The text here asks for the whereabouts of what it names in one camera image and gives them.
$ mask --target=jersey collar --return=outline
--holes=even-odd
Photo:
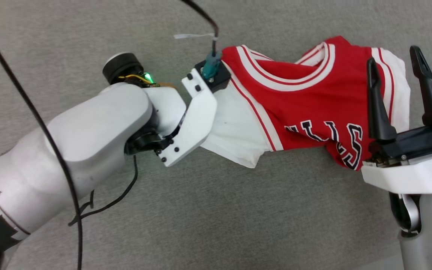
[[[321,63],[319,67],[304,78],[290,80],[277,77],[264,70],[259,66],[247,46],[238,46],[237,51],[247,73],[257,82],[276,91],[298,91],[314,86],[329,75],[336,58],[335,46],[323,42],[295,63],[295,65],[317,65]]]

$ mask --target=jersey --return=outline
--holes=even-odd
[[[247,46],[223,50],[231,73],[217,91],[213,128],[202,147],[249,168],[267,151],[326,147],[358,170],[371,157],[366,63],[373,57],[391,125],[409,128],[410,87],[404,62],[382,48],[330,38],[295,63],[273,61]]]

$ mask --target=black cable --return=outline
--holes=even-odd
[[[215,21],[213,21],[213,19],[211,19],[211,17],[209,17],[209,15],[201,7],[199,7],[199,5],[194,3],[192,0],[181,0],[181,1],[184,2],[186,5],[190,6],[192,9],[194,9],[194,11],[199,13],[199,15],[201,15],[213,27],[214,37],[213,37],[213,43],[211,45],[211,48],[212,48],[213,57],[216,56],[216,40],[218,39],[219,36],[218,25],[216,24]]]
[[[56,155],[56,158],[58,159],[58,161],[61,165],[61,168],[64,172],[64,175],[66,176],[67,184],[68,184],[70,192],[71,192],[72,201],[74,203],[74,210],[76,211],[76,216],[77,216],[77,223],[78,223],[78,270],[80,270],[82,268],[82,262],[83,262],[83,225],[81,223],[81,212],[79,209],[79,202],[78,202],[78,197],[77,197],[77,193],[76,193],[76,188],[74,187],[74,182],[72,181],[68,165],[66,164],[60,151],[58,150],[58,147],[56,146],[56,143],[54,142],[53,137],[51,136],[48,128],[46,127],[46,125],[43,122],[43,119],[41,118],[38,111],[36,110],[36,107],[33,105],[31,100],[29,99],[28,95],[26,94],[23,87],[19,83],[18,79],[16,78],[16,76],[12,72],[11,68],[9,67],[5,58],[2,56],[1,52],[0,52],[0,63],[1,63],[1,66],[3,67],[3,69],[5,70],[5,72],[7,73],[7,75],[9,76],[11,82],[14,84],[17,91],[21,95],[22,99],[24,99],[24,102],[26,102],[26,105],[28,106],[29,110],[31,110],[31,112],[33,113],[34,118],[36,118],[36,121],[38,122],[39,126],[43,130],[44,135],[46,136],[46,138],[48,138],[48,142],[51,145],[51,147],[53,148],[54,154]]]
[[[84,210],[89,206],[91,209],[94,208],[94,198],[95,198],[95,191],[91,191],[91,195],[89,195],[89,202],[84,203],[83,205],[81,205],[80,209],[79,209],[79,213],[83,213]],[[71,220],[71,222],[69,222],[67,225],[68,226],[72,226],[73,224],[75,224],[77,217],[76,215],[74,216],[74,218]]]
[[[125,196],[131,191],[132,186],[134,186],[134,183],[136,183],[136,180],[138,179],[138,165],[136,162],[136,156],[133,156],[132,158],[133,158],[133,162],[134,162],[134,178],[132,179],[131,183],[127,186],[127,188],[123,192],[123,194],[121,194],[116,200],[108,203],[105,207],[102,207],[101,209],[94,210],[94,211],[91,211],[91,212],[86,213],[86,214],[82,214],[81,219],[84,219],[84,218],[89,217],[89,216],[94,215],[94,214],[101,213],[104,210],[112,207],[113,205],[115,205],[115,204],[119,203],[121,200],[123,200],[125,198]],[[93,199],[91,198],[89,202],[85,203],[85,205],[86,204],[89,205],[89,203],[92,203],[92,201],[93,201]],[[68,224],[68,226],[73,226],[73,225],[74,225],[74,220]]]

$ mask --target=green led light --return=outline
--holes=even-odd
[[[153,81],[153,77],[151,77],[151,75],[149,75],[149,73],[145,73],[144,74],[144,78],[146,79],[146,80],[149,80],[152,84],[154,84],[155,82]]]

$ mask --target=teal connector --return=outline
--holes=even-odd
[[[222,53],[220,51],[216,52],[216,55],[213,56],[213,53],[210,52],[206,56],[206,63],[202,68],[202,76],[204,79],[209,80],[213,78],[218,72],[219,64],[221,64],[221,56]]]

